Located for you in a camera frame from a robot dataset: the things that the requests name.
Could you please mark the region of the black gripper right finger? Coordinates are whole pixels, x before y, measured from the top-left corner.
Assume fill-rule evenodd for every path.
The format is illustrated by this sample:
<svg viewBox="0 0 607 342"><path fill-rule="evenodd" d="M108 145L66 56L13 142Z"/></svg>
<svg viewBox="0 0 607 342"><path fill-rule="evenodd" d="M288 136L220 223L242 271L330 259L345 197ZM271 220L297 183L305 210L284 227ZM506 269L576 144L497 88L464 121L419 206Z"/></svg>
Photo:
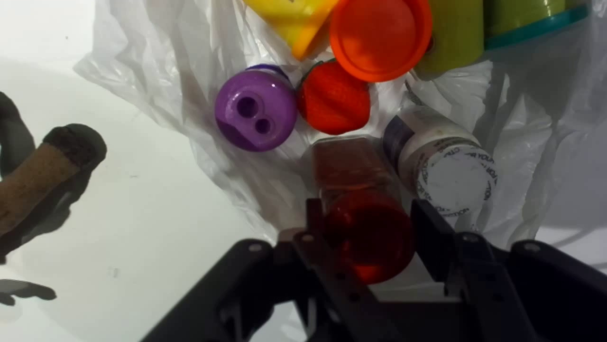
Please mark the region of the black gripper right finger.
<svg viewBox="0 0 607 342"><path fill-rule="evenodd" d="M428 202L411 204L415 250L459 296L481 342L607 342L607 275L536 239L508 250L455 231Z"/></svg>

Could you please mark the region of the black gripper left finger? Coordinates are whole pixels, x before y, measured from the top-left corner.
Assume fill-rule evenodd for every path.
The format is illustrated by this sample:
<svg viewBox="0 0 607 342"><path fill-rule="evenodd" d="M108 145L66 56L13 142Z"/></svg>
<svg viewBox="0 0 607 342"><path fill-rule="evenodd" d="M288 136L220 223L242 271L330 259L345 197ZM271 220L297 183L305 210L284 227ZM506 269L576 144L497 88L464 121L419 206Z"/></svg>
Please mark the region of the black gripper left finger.
<svg viewBox="0 0 607 342"><path fill-rule="evenodd" d="M275 307L292 301L305 342L402 342L404 334L318 233L318 201L307 225L275 244L233 242L142 335L142 342L252 342Z"/></svg>

